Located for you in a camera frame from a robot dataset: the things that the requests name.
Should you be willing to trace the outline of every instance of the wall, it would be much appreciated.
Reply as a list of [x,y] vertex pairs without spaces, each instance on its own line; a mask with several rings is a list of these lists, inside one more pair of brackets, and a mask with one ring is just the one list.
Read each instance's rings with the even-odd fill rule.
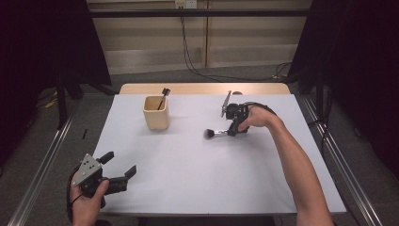
[[[90,9],[175,8],[174,1],[88,0]],[[198,8],[309,8],[311,0],[205,1]],[[184,69],[180,18],[93,19],[110,73]],[[291,61],[305,18],[184,18],[196,68]]]

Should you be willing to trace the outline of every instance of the human arm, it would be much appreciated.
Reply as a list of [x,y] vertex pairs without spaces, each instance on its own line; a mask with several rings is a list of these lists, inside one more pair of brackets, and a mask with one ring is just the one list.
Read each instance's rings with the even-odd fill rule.
[[72,206],[72,224],[74,226],[92,226],[95,224],[100,213],[101,199],[108,186],[108,180],[102,181],[92,198],[83,196],[79,186],[71,187],[71,201],[75,200]]
[[238,130],[242,131],[250,125],[269,129],[279,152],[285,179],[293,193],[297,210],[296,224],[333,225],[314,167],[284,122],[261,107],[253,105],[249,108],[248,118],[238,126]]

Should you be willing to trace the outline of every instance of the brush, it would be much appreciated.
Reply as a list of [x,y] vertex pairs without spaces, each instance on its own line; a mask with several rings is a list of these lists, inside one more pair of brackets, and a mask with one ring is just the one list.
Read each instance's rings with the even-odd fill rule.
[[212,138],[214,136],[218,136],[218,135],[227,135],[227,133],[228,133],[228,130],[210,130],[210,129],[207,129],[203,133],[203,136],[206,139],[210,139],[210,138]]
[[168,96],[169,93],[170,93],[170,89],[164,88],[164,90],[162,90],[162,94],[164,94],[164,96],[161,99],[161,103],[159,103],[158,110],[161,108],[161,105],[164,102],[165,97]]

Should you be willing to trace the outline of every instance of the metal rail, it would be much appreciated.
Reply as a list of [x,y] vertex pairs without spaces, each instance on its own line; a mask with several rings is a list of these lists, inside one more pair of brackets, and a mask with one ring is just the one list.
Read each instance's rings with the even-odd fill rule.
[[310,10],[308,8],[269,9],[91,9],[86,11],[40,10],[36,15],[55,17],[134,18],[134,17],[326,17],[334,16],[337,9]]
[[23,226],[26,223],[30,211],[32,210],[35,201],[40,194],[44,181],[56,158],[56,154],[60,149],[61,144],[68,133],[68,130],[70,129],[70,126],[72,124],[72,119],[76,114],[79,104],[80,101],[77,101],[77,103],[72,105],[71,115],[68,117],[67,121],[64,123],[62,128],[56,132],[56,135],[47,151],[47,154],[44,156],[44,159],[41,162],[41,165],[38,171],[36,172],[35,177],[33,178],[29,188],[24,194],[23,199],[18,204],[16,211],[12,215],[10,221],[8,222],[8,226]]
[[[303,101],[305,106],[308,108],[308,111],[311,113],[312,119],[317,121],[318,117],[315,113],[316,107],[313,101],[309,98],[304,98]],[[323,123],[317,123],[317,129],[321,136],[326,133],[325,143],[327,148],[368,225],[382,226],[383,224],[381,223],[381,220],[379,219],[372,203],[370,202],[363,188],[361,188],[352,170],[349,168],[349,165],[347,164],[340,148],[332,137],[332,134],[326,130],[326,126]]]

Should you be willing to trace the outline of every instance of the white table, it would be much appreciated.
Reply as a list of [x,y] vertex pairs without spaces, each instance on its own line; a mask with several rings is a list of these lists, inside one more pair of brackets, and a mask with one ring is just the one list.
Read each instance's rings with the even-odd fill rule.
[[[296,212],[276,147],[265,128],[250,128],[237,137],[203,138],[205,129],[229,127],[231,121],[220,118],[227,91],[223,95],[173,95],[178,88],[165,87],[172,90],[166,131],[147,128],[142,113],[146,95],[115,97],[94,156],[115,152],[114,159],[104,165],[104,176],[121,176],[133,165],[137,165],[137,174],[127,191],[106,197],[103,212],[158,217]],[[232,96],[230,103],[247,101],[269,105],[285,121],[316,169],[329,210],[345,212],[295,97],[240,95]]]

